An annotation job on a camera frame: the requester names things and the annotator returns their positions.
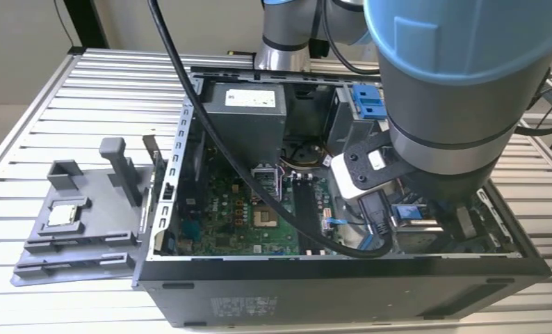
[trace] circuit board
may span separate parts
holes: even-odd
[[[297,231],[257,202],[244,184],[215,178],[209,185],[208,207],[200,221],[199,236],[185,253],[191,255],[299,255]],[[292,178],[283,180],[281,203],[295,213]],[[319,212],[333,210],[325,179],[311,182]]]

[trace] aluminum table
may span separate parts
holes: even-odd
[[[185,56],[187,66],[252,68],[248,56]],[[341,73],[333,61],[316,72]],[[127,156],[148,164],[141,135],[156,134],[169,155],[184,91],[165,54],[89,49],[65,58],[0,147],[0,333],[176,333],[131,279],[16,288],[13,264],[29,235],[56,159],[83,169],[109,168],[99,155],[105,136],[123,136]],[[535,139],[515,136],[492,179],[552,267],[552,152]],[[401,333],[552,333],[552,278],[464,318],[417,324],[335,324],[225,328],[224,331]]]

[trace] power supply label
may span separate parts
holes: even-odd
[[[225,105],[276,108],[276,92],[273,90],[229,89]]]

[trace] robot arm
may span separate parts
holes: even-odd
[[[459,202],[487,181],[544,79],[552,1],[323,1],[335,41],[352,44],[368,29],[377,45],[389,144],[413,171],[407,183],[428,198]],[[308,40],[325,39],[319,3],[265,0],[257,68],[309,69]],[[353,187],[376,184],[359,181],[360,161],[340,160]]]
[[[255,57],[255,68],[309,71],[309,39],[327,40],[320,3],[264,0],[264,42]],[[371,40],[363,3],[364,0],[328,0],[329,30],[339,43],[352,45]]]

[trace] blue latch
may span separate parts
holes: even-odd
[[[385,105],[375,86],[353,85],[353,99],[361,118],[367,120],[387,119]]]

